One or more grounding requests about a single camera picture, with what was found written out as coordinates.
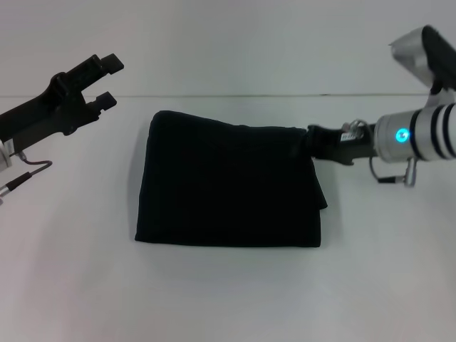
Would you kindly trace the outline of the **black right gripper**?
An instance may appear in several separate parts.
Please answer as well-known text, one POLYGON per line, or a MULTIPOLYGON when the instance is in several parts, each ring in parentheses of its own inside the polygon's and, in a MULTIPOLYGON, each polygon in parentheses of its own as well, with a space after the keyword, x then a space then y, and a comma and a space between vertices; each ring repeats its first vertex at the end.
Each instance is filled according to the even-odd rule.
POLYGON ((375 124, 361 125, 361 138, 343 140, 342 129, 328 129, 319 125, 308 126, 306 151, 318 160, 329 160, 351 166, 355 159, 377 157, 373 147, 375 124))

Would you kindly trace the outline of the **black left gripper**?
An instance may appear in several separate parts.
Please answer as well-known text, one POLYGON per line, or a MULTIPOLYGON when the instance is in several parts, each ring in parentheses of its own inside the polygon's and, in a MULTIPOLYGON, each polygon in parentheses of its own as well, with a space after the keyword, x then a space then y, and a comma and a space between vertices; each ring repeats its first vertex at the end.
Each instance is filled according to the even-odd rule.
POLYGON ((16 150, 24 150, 50 135, 68 136, 97 121, 117 100, 106 92, 88 103, 82 91, 98 81, 100 74, 113 75, 124 67, 112 53, 101 59, 91 56, 74 69, 56 74, 42 94, 1 114, 1 141, 12 140, 16 150))

